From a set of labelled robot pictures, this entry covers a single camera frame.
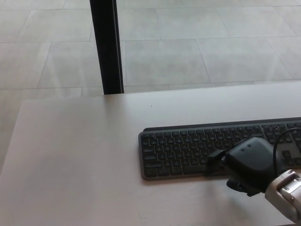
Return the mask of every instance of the keyboard key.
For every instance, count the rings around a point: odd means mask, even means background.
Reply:
[[[156,152],[162,152],[163,151],[163,146],[162,145],[155,146],[155,151]]]
[[[194,150],[193,151],[193,156],[194,157],[201,157],[202,156],[201,151],[200,150]]]
[[[150,140],[149,139],[142,139],[141,144],[143,146],[148,146],[148,145],[150,145]]]
[[[294,162],[294,160],[293,160],[292,158],[286,158],[286,159],[285,159],[285,164],[286,164],[287,166],[294,166],[294,165],[295,165],[295,162]]]
[[[207,146],[207,148],[213,148],[214,147],[214,143],[212,141],[207,141],[206,142],[206,146]]]
[[[207,164],[207,157],[199,157],[198,158],[200,164]]]
[[[200,135],[199,138],[201,139],[201,141],[207,141],[208,140],[207,135]]]
[[[165,152],[171,152],[171,145],[164,145]]]
[[[231,132],[231,133],[233,133],[233,132],[236,132],[237,130],[236,130],[236,127],[230,127],[229,128],[229,132]]]
[[[291,153],[290,153],[290,151],[282,151],[282,155],[283,155],[283,157],[285,157],[285,158],[291,158]]]
[[[182,158],[184,158],[184,153],[183,153],[183,152],[175,152],[175,156],[176,156],[178,159],[182,159]]]
[[[197,134],[198,135],[203,135],[204,134],[204,130],[203,129],[198,129],[197,130]]]
[[[165,136],[165,137],[171,137],[171,132],[165,132],[165,133],[164,133],[164,136]]]
[[[158,158],[159,158],[160,160],[165,160],[165,159],[166,159],[166,153],[159,153],[159,154],[158,154]]]
[[[180,151],[181,147],[179,144],[172,145],[173,151]]]
[[[170,174],[171,175],[181,175],[182,174],[182,168],[181,167],[171,167],[170,168]]]
[[[189,159],[182,159],[182,165],[183,166],[189,166],[190,165]]]
[[[246,131],[252,131],[252,130],[253,130],[253,127],[252,127],[252,126],[245,126],[245,130],[246,130]]]
[[[189,148],[190,148],[190,150],[195,150],[198,148],[198,145],[197,145],[197,143],[190,143]]]
[[[197,158],[190,158],[190,162],[192,165],[198,165],[198,159]]]
[[[189,134],[189,135],[196,135],[196,131],[195,131],[195,130],[189,130],[189,131],[188,131],[188,134]]]
[[[213,133],[220,133],[221,130],[220,130],[219,128],[216,128],[216,129],[212,129],[212,132],[213,132]]]
[[[163,137],[163,133],[156,133],[156,138],[162,138]]]
[[[176,142],[177,144],[181,144],[181,143],[183,143],[183,138],[182,138],[182,137],[176,137],[176,138],[175,138],[175,142]]]
[[[150,139],[150,145],[157,145],[158,140],[156,138]]]
[[[154,152],[155,149],[153,146],[143,146],[142,147],[142,152],[144,153],[150,153],[150,152]]]
[[[249,136],[250,136],[249,132],[247,132],[247,131],[241,132],[242,138],[248,138]]]
[[[185,137],[183,137],[183,141],[185,143],[190,143],[191,142],[191,137],[190,136],[185,136]]]
[[[222,133],[228,133],[229,130],[228,130],[228,128],[221,128],[221,132],[222,132]]]
[[[173,160],[173,166],[180,166],[181,165],[181,160],[180,159],[174,159]]]
[[[153,154],[144,154],[143,155],[143,159],[144,160],[156,160],[157,159],[157,154],[153,153]]]
[[[212,129],[205,129],[206,134],[212,134]]]
[[[224,147],[231,147],[231,141],[229,140],[224,140],[222,143],[224,144]]]
[[[164,144],[166,144],[166,139],[165,139],[165,138],[159,138],[159,139],[158,139],[158,143],[159,143],[160,145],[164,145]]]
[[[169,176],[169,168],[159,168],[158,175],[159,176]]]
[[[243,126],[236,127],[236,129],[239,132],[245,131],[245,128]]]
[[[234,137],[235,139],[241,138],[240,132],[233,133],[233,137]]]
[[[291,143],[291,142],[293,142],[293,139],[291,138],[290,135],[285,135],[284,141],[287,142],[287,143]]]
[[[218,139],[218,140],[224,140],[225,136],[222,133],[216,134],[216,139]]]
[[[209,149],[202,149],[202,156],[208,156],[210,155]]]
[[[193,157],[193,156],[192,156],[192,151],[185,151],[185,152],[184,152],[184,156],[185,156],[186,158]]]
[[[168,152],[167,153],[167,158],[168,159],[175,159],[175,153],[174,152]]]
[[[145,133],[141,135],[141,138],[155,138],[154,133]]]
[[[166,139],[166,141],[167,141],[168,144],[174,144],[174,138],[173,137],[168,137]]]
[[[198,142],[198,148],[206,148],[205,142]]]
[[[215,134],[208,135],[209,140],[216,140]]]
[[[287,124],[287,127],[290,129],[290,128],[294,128],[295,125],[294,125],[293,123],[288,123],[288,124]]]
[[[220,141],[220,140],[215,141],[214,144],[215,144],[216,148],[222,147],[222,141]]]
[[[279,127],[279,128],[286,128],[286,125],[282,123],[282,124],[278,124],[278,127]]]
[[[270,125],[270,127],[271,127],[271,129],[276,129],[276,128],[278,128],[278,125],[272,124],[272,125]]]
[[[163,162],[162,161],[158,161],[158,160],[145,161],[144,162],[144,167],[145,168],[159,168],[159,167],[163,167]]]
[[[181,131],[180,134],[181,134],[181,136],[188,136],[188,132],[187,131]]]
[[[199,136],[198,135],[193,135],[191,136],[192,142],[198,142],[199,141]]]
[[[298,166],[301,165],[301,158],[300,157],[294,158],[294,161],[295,161],[296,165],[298,165]]]
[[[179,131],[172,132],[173,137],[178,137],[180,135]]]
[[[144,174],[148,178],[153,178],[157,176],[157,170],[156,169],[145,169]]]
[[[254,130],[261,130],[261,126],[259,126],[259,125],[253,126],[253,129]]]
[[[164,166],[165,167],[172,167],[172,161],[171,160],[164,160]]]
[[[183,166],[184,174],[195,174],[206,172],[206,165]]]
[[[233,139],[232,133],[225,133],[225,138],[227,140],[232,140]]]
[[[270,129],[270,126],[269,125],[263,125],[262,128],[263,129]]]
[[[181,144],[181,150],[188,150],[189,149],[189,145],[188,144]]]

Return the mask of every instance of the white table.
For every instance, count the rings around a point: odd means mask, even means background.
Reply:
[[[301,116],[301,83],[27,101],[0,177],[1,226],[272,226],[225,179],[143,181],[146,127]]]

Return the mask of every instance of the robotic arm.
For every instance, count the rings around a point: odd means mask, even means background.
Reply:
[[[273,146],[265,139],[252,137],[228,152],[212,153],[208,164],[222,162],[229,176],[228,187],[248,196],[265,193],[265,198],[277,210],[301,225],[301,177],[293,170],[286,170],[277,153],[276,161],[277,167]]]

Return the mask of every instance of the floor tile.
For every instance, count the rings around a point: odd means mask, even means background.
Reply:
[[[18,41],[88,41],[91,27],[89,9],[33,10]]]
[[[254,85],[252,81],[243,82],[215,82],[215,83],[200,83],[200,84],[182,84],[182,85],[169,85],[170,90],[174,89],[198,89],[198,88],[210,88],[210,87],[222,87],[222,86],[242,86],[242,85]]]
[[[81,88],[0,90],[0,171],[22,101],[29,99],[79,97]]]
[[[157,9],[162,39],[228,37],[214,8]]]
[[[273,7],[218,8],[231,37],[295,35]]]
[[[209,82],[195,40],[126,42],[128,86]]]
[[[0,43],[0,88],[36,88],[50,43]]]
[[[294,79],[301,79],[301,37],[269,37],[268,42]]]
[[[287,24],[301,35],[301,6],[275,7]]]
[[[118,13],[120,40],[156,40],[160,31],[154,9],[125,9]]]
[[[102,86],[94,42],[52,43],[39,88]]]
[[[125,86],[124,93],[139,93],[139,92],[153,92],[153,91],[164,91],[169,90],[168,85],[157,85],[157,86]]]
[[[291,79],[265,38],[201,39],[211,82]]]
[[[243,6],[298,6],[295,0],[240,0]]]
[[[2,9],[61,9],[64,0],[6,0]]]
[[[0,11],[0,42],[15,42],[28,15],[28,10]]]
[[[125,8],[178,8],[182,0],[125,0]]]
[[[185,7],[233,7],[241,6],[239,0],[183,0]]]
[[[103,95],[102,87],[84,87],[81,93],[82,97],[99,97]]]
[[[64,8],[82,9],[91,8],[90,0],[65,0]]]

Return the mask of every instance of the grout line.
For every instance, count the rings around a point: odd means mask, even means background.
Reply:
[[[37,84],[37,87],[39,86],[40,81],[41,81],[41,78],[42,78],[42,76],[43,76],[43,72],[44,72],[44,70],[45,70],[45,65],[46,65],[46,63],[47,63],[47,60],[48,60],[48,57],[49,57],[49,53],[50,53],[51,47],[52,47],[52,42],[50,43],[49,50],[48,50],[48,53],[47,53],[47,57],[46,57],[46,59],[45,59],[44,65],[43,65],[43,69],[42,69],[42,71],[41,71],[41,76],[40,76],[40,78],[39,78],[39,82],[38,82],[38,84]]]
[[[277,6],[273,6],[273,9],[276,11],[276,13],[283,19],[283,21],[285,22],[285,24],[294,32],[294,34],[296,35],[296,36],[298,36],[297,35],[297,33],[295,32],[295,30],[293,29],[293,28],[291,28],[291,26],[287,23],[287,21],[280,15],[280,13],[276,10],[276,8],[275,7],[277,7]]]
[[[226,32],[227,32],[227,34],[228,34],[229,38],[230,38],[230,37],[231,37],[231,36],[230,36],[230,33],[229,33],[229,31],[228,31],[228,29],[227,29],[227,27],[226,27],[226,25],[225,25],[224,21],[222,20],[222,16],[221,16],[221,15],[220,15],[220,13],[218,12],[217,8],[215,8],[215,11],[216,11],[216,13],[217,13],[218,17],[220,18],[220,20],[221,20],[222,24],[224,25],[224,28],[225,28],[225,30],[226,30]]]
[[[14,42],[17,42],[17,41],[18,41],[18,39],[19,39],[19,37],[20,37],[20,35],[21,35],[21,32],[23,31],[24,26],[25,26],[25,24],[26,24],[26,22],[27,22],[27,20],[28,20],[28,18],[29,18],[29,15],[30,15],[31,13],[32,13],[32,11],[29,10],[29,13],[28,13],[28,15],[27,15],[27,17],[26,17],[26,19],[25,19],[25,21],[24,21],[24,23],[23,23],[23,25],[22,25],[22,27],[21,27],[21,29],[20,29],[20,32],[19,32],[19,34],[17,35],[17,37],[16,37],[16,39],[15,39]]]
[[[288,69],[286,68],[285,64],[283,63],[283,61],[281,60],[280,56],[277,54],[277,52],[274,50],[274,48],[272,47],[272,45],[270,44],[269,40],[267,39],[267,37],[264,37],[266,42],[269,44],[269,46],[272,48],[272,50],[274,51],[275,55],[277,56],[277,58],[279,59],[279,61],[281,62],[281,64],[283,65],[283,67],[286,69],[286,71],[288,72],[289,76],[293,79],[291,73],[288,71]]]
[[[199,50],[199,53],[200,53],[200,55],[201,55],[201,58],[202,58],[204,67],[205,67],[205,69],[206,69],[206,73],[207,73],[208,79],[209,79],[209,81],[210,81],[210,83],[211,83],[211,79],[210,79],[210,76],[209,76],[209,72],[208,72],[207,67],[206,67],[206,64],[205,64],[205,62],[204,62],[203,55],[202,55],[202,52],[201,52],[201,48],[200,48],[200,46],[199,46],[199,44],[198,44],[198,40],[195,39],[195,42],[197,43],[198,50]]]

